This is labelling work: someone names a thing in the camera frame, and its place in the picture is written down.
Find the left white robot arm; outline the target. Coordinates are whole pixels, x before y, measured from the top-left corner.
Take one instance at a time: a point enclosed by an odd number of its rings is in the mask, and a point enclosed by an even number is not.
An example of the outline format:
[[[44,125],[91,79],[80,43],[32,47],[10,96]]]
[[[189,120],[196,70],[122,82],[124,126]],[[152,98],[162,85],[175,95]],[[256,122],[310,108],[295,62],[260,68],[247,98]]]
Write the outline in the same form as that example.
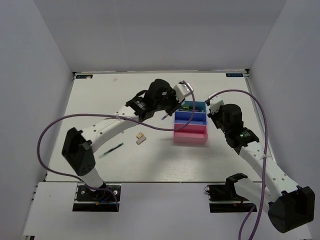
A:
[[[155,79],[147,90],[138,92],[113,117],[108,116],[81,130],[73,127],[67,131],[61,154],[89,186],[90,196],[99,200],[106,193],[104,181],[96,170],[94,153],[113,137],[152,118],[156,112],[172,115],[190,94],[184,81],[171,87],[167,81]]]

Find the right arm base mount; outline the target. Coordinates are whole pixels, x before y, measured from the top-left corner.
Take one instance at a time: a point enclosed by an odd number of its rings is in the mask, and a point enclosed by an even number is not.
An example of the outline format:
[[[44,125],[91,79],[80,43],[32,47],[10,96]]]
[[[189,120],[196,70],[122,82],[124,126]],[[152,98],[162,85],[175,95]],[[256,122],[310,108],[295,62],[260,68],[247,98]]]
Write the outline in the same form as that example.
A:
[[[210,213],[248,213],[255,205],[241,196],[230,196],[224,184],[207,185],[204,188],[208,195]]]

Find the green pen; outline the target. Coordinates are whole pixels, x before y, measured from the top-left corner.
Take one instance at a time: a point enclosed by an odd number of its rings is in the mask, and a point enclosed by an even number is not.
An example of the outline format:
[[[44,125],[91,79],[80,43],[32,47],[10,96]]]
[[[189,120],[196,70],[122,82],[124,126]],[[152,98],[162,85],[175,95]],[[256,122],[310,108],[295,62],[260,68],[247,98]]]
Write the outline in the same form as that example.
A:
[[[111,152],[117,150],[118,148],[122,147],[123,145],[124,145],[124,143],[122,142],[122,143],[118,144],[117,146],[114,146],[113,148],[111,148],[111,149],[107,150],[106,152],[100,154],[98,156],[98,158],[102,159],[103,157],[105,157],[106,155],[110,154]]]

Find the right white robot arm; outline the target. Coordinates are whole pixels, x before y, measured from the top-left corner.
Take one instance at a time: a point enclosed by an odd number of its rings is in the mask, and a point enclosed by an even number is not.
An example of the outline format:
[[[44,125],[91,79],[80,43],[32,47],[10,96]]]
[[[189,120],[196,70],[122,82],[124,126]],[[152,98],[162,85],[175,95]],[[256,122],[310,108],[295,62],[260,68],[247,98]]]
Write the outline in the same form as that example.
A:
[[[315,193],[292,180],[272,159],[264,156],[259,138],[244,127],[241,108],[223,101],[211,103],[208,117],[222,130],[227,144],[265,181],[263,211],[272,225],[286,233],[314,220]]]

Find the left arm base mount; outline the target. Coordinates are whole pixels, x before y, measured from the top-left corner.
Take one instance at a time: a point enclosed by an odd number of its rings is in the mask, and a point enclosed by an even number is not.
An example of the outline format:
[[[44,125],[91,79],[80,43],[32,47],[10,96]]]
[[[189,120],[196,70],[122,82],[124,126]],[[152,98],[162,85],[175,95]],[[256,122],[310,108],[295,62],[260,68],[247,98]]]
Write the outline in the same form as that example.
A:
[[[117,212],[120,206],[121,184],[107,184],[109,191],[92,192],[83,184],[78,184],[75,192],[73,212]]]

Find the white eraser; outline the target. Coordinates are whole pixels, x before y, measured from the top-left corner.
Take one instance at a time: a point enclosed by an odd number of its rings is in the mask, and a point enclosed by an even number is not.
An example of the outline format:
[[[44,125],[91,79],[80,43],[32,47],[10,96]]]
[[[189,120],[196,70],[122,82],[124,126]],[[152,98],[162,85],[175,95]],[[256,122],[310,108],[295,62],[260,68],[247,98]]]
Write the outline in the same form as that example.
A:
[[[137,141],[136,141],[136,144],[137,145],[140,145],[141,143],[143,143],[147,138],[145,136],[142,136],[141,138],[139,138]]]

